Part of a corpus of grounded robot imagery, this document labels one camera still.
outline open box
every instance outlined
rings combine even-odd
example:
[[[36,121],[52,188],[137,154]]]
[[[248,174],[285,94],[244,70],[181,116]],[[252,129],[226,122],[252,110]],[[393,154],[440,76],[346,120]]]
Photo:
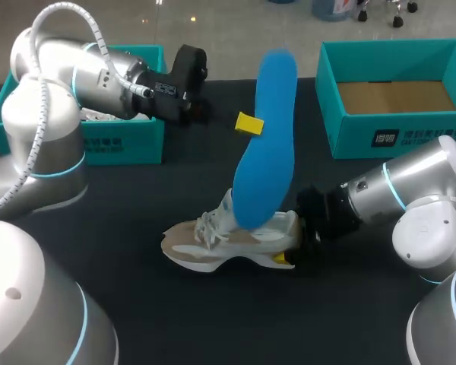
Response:
[[[324,42],[316,91],[334,158],[456,139],[456,40]]]
[[[158,45],[110,46],[142,58],[151,69],[166,72],[163,47]],[[10,153],[2,124],[2,105],[17,87],[11,72],[0,92],[0,154]],[[81,121],[84,150],[89,165],[131,165],[162,162],[164,122],[152,119]]]

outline yellow clip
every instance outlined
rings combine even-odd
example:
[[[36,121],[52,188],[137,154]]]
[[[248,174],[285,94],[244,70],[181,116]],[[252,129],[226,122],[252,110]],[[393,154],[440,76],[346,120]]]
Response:
[[[272,258],[272,261],[281,265],[290,265],[290,263],[286,261],[286,255],[283,252],[275,255]]]
[[[264,121],[253,116],[247,116],[240,112],[236,120],[235,130],[248,132],[252,135],[260,135],[264,128]]]

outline floor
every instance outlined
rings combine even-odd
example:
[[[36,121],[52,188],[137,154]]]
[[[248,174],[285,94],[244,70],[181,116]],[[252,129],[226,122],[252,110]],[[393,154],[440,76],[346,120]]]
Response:
[[[311,1],[288,5],[267,0],[76,2],[97,20],[107,43],[162,44],[168,66],[183,43],[204,48],[210,79],[255,78],[261,57],[277,47],[295,55],[300,77],[310,77],[315,75],[324,40],[456,37],[456,0],[417,0],[418,12],[405,10],[405,24],[400,29],[391,26],[394,6],[383,0],[372,0],[366,23],[353,18],[338,23],[320,21],[311,15]],[[0,0],[0,83],[8,72],[15,37],[53,2]],[[74,13],[55,13],[44,27],[65,36],[92,39],[86,23]]]

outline shoe insole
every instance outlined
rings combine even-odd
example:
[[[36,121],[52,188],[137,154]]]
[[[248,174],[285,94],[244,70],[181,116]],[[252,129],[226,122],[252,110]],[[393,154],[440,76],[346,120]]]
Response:
[[[252,137],[233,181],[233,213],[241,228],[253,230],[280,208],[294,171],[294,102],[297,66],[286,50],[262,60],[255,95],[255,117],[264,121]]]

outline black tabletop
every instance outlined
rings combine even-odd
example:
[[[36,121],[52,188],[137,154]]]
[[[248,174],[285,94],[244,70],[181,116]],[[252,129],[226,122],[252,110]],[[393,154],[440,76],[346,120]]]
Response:
[[[211,81],[204,93],[216,120],[168,128],[163,165],[91,167],[81,201],[13,223],[109,314],[121,365],[408,364],[407,320],[432,285],[397,257],[391,225],[324,244],[307,272],[235,259],[200,275],[163,255],[163,231],[217,207],[249,141],[233,125],[253,113],[255,82]],[[329,189],[381,162],[332,159],[313,79],[299,81],[295,140],[282,209],[310,183]]]

